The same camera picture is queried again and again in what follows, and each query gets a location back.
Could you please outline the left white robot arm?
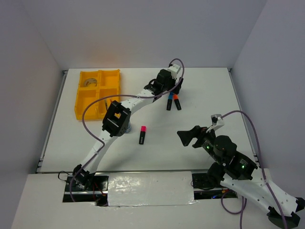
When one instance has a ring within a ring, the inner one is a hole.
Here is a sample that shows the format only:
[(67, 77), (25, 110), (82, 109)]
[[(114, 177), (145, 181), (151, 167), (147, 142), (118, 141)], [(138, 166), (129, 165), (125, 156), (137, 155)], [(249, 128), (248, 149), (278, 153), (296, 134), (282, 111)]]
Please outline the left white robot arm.
[(184, 69), (177, 64), (171, 64), (168, 68), (160, 70), (157, 77), (144, 86), (137, 95), (129, 95), (129, 99), (122, 102), (112, 101), (103, 118), (100, 135), (94, 137), (95, 144), (84, 160), (73, 170), (73, 178), (78, 187), (88, 190), (93, 186), (93, 177), (101, 159), (110, 145), (125, 134), (133, 113), (181, 86), (183, 77), (177, 80), (179, 71), (183, 72)]

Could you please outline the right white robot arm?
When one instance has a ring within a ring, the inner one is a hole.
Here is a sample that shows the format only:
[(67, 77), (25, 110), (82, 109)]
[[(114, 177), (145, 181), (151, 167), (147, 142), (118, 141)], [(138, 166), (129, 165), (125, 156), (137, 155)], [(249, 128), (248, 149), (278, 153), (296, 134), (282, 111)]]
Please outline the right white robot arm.
[(215, 160), (207, 172), (213, 186), (227, 187), (266, 213), (270, 222), (281, 229), (298, 227), (297, 212), (305, 208), (305, 200), (283, 191), (273, 181), (263, 177), (263, 171), (248, 156), (237, 151), (237, 145), (226, 135), (216, 136), (214, 130), (196, 125), (189, 131), (177, 132), (182, 145), (193, 139), (194, 148), (204, 149)]

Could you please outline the blue pen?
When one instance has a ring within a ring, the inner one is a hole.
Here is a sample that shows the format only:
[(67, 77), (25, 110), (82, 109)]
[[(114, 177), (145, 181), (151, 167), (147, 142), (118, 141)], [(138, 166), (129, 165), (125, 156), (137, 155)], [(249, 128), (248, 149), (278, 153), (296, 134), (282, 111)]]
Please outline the blue pen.
[(107, 99), (104, 99), (105, 109), (108, 111)]

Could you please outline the clear tape roll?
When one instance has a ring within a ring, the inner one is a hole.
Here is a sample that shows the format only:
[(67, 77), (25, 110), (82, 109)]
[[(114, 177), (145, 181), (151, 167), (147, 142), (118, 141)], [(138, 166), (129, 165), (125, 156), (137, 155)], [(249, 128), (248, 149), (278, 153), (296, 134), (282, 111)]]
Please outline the clear tape roll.
[(96, 87), (97, 86), (97, 79), (96, 78), (88, 78), (83, 83), (84, 87)]

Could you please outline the blue-lidded round jar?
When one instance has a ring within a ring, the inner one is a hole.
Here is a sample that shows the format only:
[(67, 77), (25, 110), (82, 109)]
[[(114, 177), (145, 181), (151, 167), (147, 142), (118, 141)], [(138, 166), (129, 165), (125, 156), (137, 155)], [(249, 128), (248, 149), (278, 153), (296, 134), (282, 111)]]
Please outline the blue-lidded round jar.
[(129, 133), (131, 131), (132, 127), (131, 127), (131, 123), (128, 123), (127, 129), (126, 129), (126, 133)]

